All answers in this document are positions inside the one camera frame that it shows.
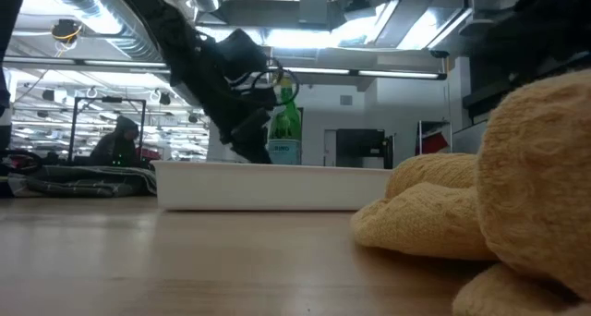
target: door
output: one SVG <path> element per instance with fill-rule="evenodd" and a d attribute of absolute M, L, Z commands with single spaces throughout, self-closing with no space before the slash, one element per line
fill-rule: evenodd
<path fill-rule="evenodd" d="M 336 130 L 324 130 L 324 166 L 336 166 Z"/>

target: black robotic arm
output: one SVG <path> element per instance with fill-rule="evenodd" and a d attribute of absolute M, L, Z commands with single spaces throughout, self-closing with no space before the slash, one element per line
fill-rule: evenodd
<path fill-rule="evenodd" d="M 282 77 L 281 65 L 270 71 L 269 58 L 242 30 L 216 43 L 213 38 L 202 39 L 205 36 L 163 0 L 125 1 L 171 68 L 171 85 L 184 83 L 196 96 L 220 129 L 222 143 L 232 144 L 233 151 L 252 163 L 270 164 L 262 126 L 270 119 L 267 111 L 278 105 L 273 88 L 260 89 L 252 83 L 244 93 L 232 88 L 228 79 L 253 72 Z"/>

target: desk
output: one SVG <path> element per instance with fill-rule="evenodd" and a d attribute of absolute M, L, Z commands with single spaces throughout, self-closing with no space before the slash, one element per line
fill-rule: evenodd
<path fill-rule="evenodd" d="M 2 202 L 3 316 L 450 315 L 453 296 L 486 266 L 357 247 L 351 213 Z"/>

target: stuffed animal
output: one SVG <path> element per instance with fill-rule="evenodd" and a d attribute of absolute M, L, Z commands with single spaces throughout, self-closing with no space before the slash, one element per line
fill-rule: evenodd
<path fill-rule="evenodd" d="M 497 261 L 455 316 L 591 315 L 591 70 L 507 96 L 478 155 L 400 164 L 352 227 L 368 247 Z"/>

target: white tray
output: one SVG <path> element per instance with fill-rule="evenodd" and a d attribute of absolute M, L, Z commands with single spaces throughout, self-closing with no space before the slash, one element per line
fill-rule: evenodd
<path fill-rule="evenodd" d="M 390 171 L 262 164 L 152 162 L 166 210 L 349 211 L 384 194 Z"/>

